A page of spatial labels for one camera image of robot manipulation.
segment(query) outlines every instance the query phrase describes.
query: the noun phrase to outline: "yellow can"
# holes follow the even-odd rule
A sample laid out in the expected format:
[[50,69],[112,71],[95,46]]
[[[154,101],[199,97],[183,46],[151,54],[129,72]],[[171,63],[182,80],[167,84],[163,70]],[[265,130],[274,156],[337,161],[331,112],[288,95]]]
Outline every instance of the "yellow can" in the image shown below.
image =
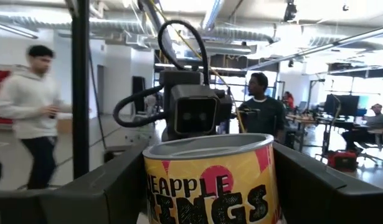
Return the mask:
[[170,141],[143,152],[151,224],[275,224],[273,136]]

